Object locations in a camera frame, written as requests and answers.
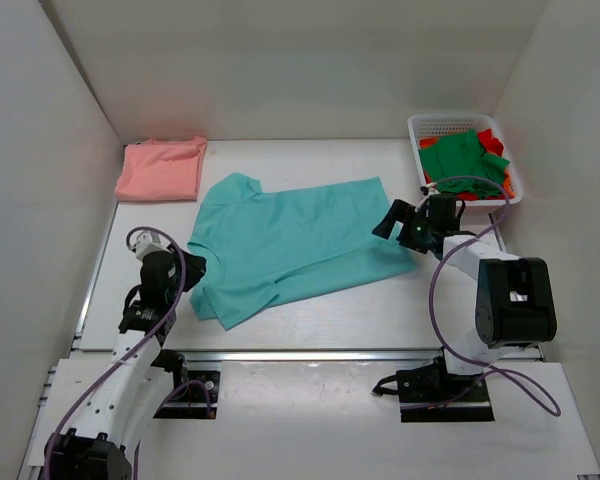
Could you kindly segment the teal t shirt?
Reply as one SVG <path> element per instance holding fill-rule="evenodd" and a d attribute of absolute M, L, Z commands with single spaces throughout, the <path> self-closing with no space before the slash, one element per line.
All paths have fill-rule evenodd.
<path fill-rule="evenodd" d="M 267 193 L 233 173 L 200 204 L 190 252 L 207 261 L 190 304 L 230 330 L 260 311 L 410 273 L 417 264 L 372 230 L 389 210 L 379 178 Z"/>

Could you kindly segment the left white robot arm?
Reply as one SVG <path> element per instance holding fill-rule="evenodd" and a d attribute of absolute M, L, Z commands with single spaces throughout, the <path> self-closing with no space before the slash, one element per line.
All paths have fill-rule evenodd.
<path fill-rule="evenodd" d="M 143 430 L 168 398 L 188 389 L 184 358 L 164 349 L 180 297 L 206 260 L 174 245 L 139 256 L 140 282 L 123 304 L 106 370 L 60 420 L 44 447 L 45 479 L 130 479 Z"/>

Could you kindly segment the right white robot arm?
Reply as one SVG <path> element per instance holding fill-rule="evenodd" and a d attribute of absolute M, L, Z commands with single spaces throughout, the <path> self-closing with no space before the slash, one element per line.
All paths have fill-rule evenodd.
<path fill-rule="evenodd" d="M 442 344 L 441 367 L 428 376 L 429 391 L 451 400 L 464 388 L 464 377 L 477 377 L 516 349 L 550 342 L 557 319 L 547 264 L 540 258 L 504 253 L 461 229 L 465 203 L 433 194 L 414 206 L 391 205 L 373 234 L 387 239 L 401 225 L 397 241 L 409 250 L 431 253 L 439 261 L 429 291 L 428 308 L 434 333 Z M 435 314 L 435 287 L 445 266 L 476 282 L 474 326 L 464 337 L 447 342 Z"/>

